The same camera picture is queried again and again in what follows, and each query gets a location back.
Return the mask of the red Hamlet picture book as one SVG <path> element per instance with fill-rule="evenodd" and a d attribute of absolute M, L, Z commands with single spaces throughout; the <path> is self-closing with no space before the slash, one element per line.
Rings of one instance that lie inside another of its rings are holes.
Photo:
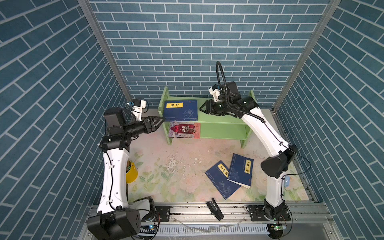
<path fill-rule="evenodd" d="M 169 127 L 169 138 L 199 139 L 201 124 L 197 122 L 171 122 Z"/>

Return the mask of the blue book yellow label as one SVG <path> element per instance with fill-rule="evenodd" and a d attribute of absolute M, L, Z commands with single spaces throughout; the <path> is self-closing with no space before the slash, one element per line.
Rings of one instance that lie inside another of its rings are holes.
<path fill-rule="evenodd" d="M 254 160 L 233 154 L 228 180 L 249 189 L 252 185 Z"/>
<path fill-rule="evenodd" d="M 165 119 L 165 122 L 187 122 L 194 123 L 197 122 L 197 119 Z"/>

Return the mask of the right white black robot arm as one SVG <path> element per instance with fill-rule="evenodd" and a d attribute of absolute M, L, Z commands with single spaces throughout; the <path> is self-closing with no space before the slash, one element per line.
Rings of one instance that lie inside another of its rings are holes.
<path fill-rule="evenodd" d="M 259 105 L 250 97 L 242 97 L 235 82 L 227 82 L 224 69 L 216 62 L 218 83 L 209 89 L 213 99 L 207 100 L 200 111 L 214 116 L 232 116 L 241 119 L 261 140 L 268 158 L 261 162 L 267 175 L 267 194 L 264 199 L 266 219 L 274 221 L 288 209 L 283 199 L 283 188 L 290 174 L 287 172 L 294 157 L 299 155 L 295 144 L 284 140 L 265 119 Z"/>

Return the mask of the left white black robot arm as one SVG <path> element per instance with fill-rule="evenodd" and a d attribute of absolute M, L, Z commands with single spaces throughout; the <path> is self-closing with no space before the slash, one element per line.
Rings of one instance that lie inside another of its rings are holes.
<path fill-rule="evenodd" d="M 107 133 L 100 143 L 104 158 L 103 190 L 96 215 L 87 220 L 88 230 L 98 240 L 135 239 L 145 221 L 154 222 L 155 231 L 160 226 L 160 214 L 151 197 L 129 205 L 127 166 L 133 138 L 155 132 L 164 118 L 149 116 L 128 123 L 124 110 L 110 108 L 104 112 Z"/>

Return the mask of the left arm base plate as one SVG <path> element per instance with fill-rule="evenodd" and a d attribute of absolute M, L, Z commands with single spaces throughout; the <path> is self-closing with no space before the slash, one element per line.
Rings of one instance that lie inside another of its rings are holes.
<path fill-rule="evenodd" d="M 171 206 L 155 206 L 154 213 L 161 223 L 169 222 L 171 215 Z"/>

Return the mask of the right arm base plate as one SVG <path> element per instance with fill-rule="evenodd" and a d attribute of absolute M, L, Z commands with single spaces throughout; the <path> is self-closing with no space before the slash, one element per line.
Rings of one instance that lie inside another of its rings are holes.
<path fill-rule="evenodd" d="M 249 213 L 252 222 L 262 221 L 290 221 L 291 214 L 286 204 L 281 204 L 278 207 L 272 207 L 270 205 L 248 205 L 246 211 Z"/>

